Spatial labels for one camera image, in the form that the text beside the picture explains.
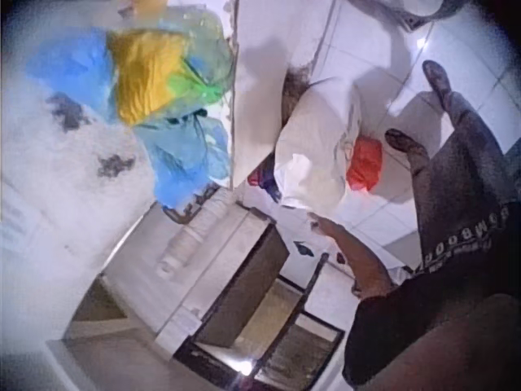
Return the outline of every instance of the red plastic bag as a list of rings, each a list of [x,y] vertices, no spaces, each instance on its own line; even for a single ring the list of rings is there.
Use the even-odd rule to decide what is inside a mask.
[[[371,190],[382,172],[382,143],[366,136],[358,136],[346,179],[352,190]]]

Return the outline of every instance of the shoe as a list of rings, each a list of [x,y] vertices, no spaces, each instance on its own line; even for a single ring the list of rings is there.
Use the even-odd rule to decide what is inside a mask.
[[[414,141],[411,137],[400,130],[389,129],[387,132],[385,132],[385,140],[391,147],[400,152],[412,152],[418,153],[420,155],[427,153],[425,151],[425,147],[423,147],[422,144]]]
[[[441,65],[430,59],[423,61],[422,68],[423,73],[425,74],[425,78],[431,85],[431,88],[434,90],[434,92],[436,92],[436,95],[438,95],[441,107],[445,109],[443,104],[444,98],[448,93],[450,93],[450,91],[452,91],[450,88],[447,72]]]

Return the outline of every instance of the white plastic bag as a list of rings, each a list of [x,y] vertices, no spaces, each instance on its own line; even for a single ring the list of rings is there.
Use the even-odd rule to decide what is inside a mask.
[[[361,100],[355,86],[337,78],[312,85],[275,147],[281,204],[329,213],[346,191],[345,174],[360,126]]]

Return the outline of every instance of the person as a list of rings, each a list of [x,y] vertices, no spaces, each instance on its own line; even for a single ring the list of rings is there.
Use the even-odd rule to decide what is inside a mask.
[[[454,132],[432,159],[399,130],[385,134],[410,163],[422,249],[413,277],[395,287],[360,240],[313,215],[361,289],[343,375],[364,390],[521,389],[519,200],[489,128],[441,65],[422,67]]]

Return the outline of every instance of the hand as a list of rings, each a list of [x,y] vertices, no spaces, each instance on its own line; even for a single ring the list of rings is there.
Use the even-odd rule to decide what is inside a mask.
[[[336,239],[339,235],[345,232],[345,229],[336,222],[332,222],[331,220],[318,216],[315,213],[308,213],[314,222],[311,223],[311,229],[314,232],[317,232],[320,235],[330,236],[333,239]]]

